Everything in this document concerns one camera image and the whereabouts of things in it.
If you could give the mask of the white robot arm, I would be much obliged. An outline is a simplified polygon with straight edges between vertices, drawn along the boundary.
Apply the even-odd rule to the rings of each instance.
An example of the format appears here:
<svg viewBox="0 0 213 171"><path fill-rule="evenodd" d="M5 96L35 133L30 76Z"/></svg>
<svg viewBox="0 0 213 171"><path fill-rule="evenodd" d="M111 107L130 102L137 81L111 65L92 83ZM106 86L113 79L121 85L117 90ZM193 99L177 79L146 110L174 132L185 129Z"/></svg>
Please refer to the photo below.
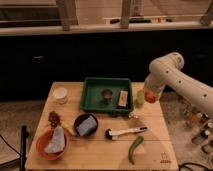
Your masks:
<svg viewBox="0 0 213 171"><path fill-rule="evenodd" d="M178 52L154 59L149 64L144 89L151 90L159 99L165 86L169 86L200 111L213 116L213 87L184 74L183 66L184 58Z"/></svg>

